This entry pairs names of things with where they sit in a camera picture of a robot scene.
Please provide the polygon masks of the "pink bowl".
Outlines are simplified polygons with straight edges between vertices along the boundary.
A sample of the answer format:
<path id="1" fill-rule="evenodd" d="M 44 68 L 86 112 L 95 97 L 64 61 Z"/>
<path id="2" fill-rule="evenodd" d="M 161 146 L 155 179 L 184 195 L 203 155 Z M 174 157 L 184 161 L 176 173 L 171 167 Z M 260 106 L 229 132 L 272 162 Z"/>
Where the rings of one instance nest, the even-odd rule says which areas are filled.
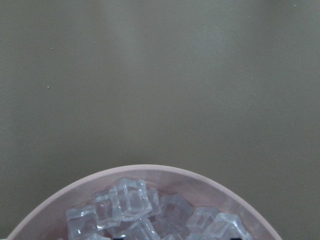
<path id="1" fill-rule="evenodd" d="M 94 193 L 114 185 L 121 178 L 141 179 L 162 193 L 181 193 L 195 206 L 213 204 L 222 212 L 238 215 L 247 231 L 256 240 L 281 239 L 260 213 L 221 184 L 192 171 L 155 164 L 115 167 L 66 186 L 37 206 L 7 239 L 67 239 L 66 210 L 76 205 L 88 204 Z"/>

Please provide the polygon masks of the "clear ice cubes pile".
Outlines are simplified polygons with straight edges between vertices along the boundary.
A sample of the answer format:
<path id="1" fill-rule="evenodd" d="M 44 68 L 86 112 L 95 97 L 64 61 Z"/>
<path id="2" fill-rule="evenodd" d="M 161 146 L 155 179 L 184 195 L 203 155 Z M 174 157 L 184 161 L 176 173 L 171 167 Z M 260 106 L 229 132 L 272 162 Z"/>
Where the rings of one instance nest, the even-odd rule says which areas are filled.
<path id="1" fill-rule="evenodd" d="M 251 240 L 241 219 L 194 206 L 181 193 L 160 194 L 144 180 L 122 178 L 66 210 L 69 240 Z"/>

